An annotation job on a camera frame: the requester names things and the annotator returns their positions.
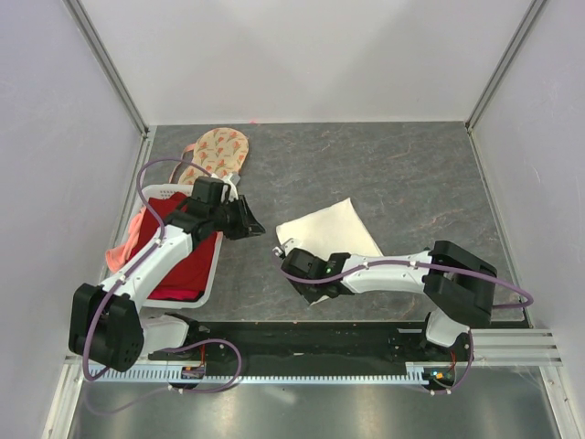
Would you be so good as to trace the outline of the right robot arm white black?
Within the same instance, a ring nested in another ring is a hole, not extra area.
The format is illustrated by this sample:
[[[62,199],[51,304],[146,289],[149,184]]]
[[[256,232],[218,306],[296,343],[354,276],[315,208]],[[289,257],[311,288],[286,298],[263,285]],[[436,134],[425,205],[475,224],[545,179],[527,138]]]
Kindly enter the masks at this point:
[[[420,353],[441,359],[461,334],[492,323],[493,265],[450,241],[410,255],[368,257],[348,252],[321,259],[290,239],[272,250],[284,277],[310,305],[370,292],[421,294],[436,306],[419,336]]]

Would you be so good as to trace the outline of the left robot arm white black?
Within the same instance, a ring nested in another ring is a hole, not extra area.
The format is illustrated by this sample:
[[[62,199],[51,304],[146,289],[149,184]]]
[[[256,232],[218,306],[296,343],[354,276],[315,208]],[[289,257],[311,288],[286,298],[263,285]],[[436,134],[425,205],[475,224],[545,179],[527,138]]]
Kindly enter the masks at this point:
[[[214,234],[236,241],[265,233],[246,198],[214,177],[200,177],[154,236],[116,274],[98,285],[82,284],[72,300],[69,350],[82,364],[97,362],[125,372],[141,356],[168,350],[192,359],[200,337],[177,316],[142,319],[154,289]]]

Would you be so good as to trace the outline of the white cloth napkin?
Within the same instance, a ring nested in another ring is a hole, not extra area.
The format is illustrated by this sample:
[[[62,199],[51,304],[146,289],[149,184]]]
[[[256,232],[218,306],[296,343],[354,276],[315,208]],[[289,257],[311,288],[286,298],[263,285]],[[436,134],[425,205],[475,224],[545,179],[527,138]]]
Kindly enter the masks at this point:
[[[314,280],[339,276],[347,271],[345,263],[351,255],[382,255],[349,198],[285,222],[276,227],[276,234],[279,245],[290,238],[301,242],[284,259],[273,254],[291,284],[314,284]],[[341,279],[327,284],[332,283],[339,285],[340,295],[352,294]]]

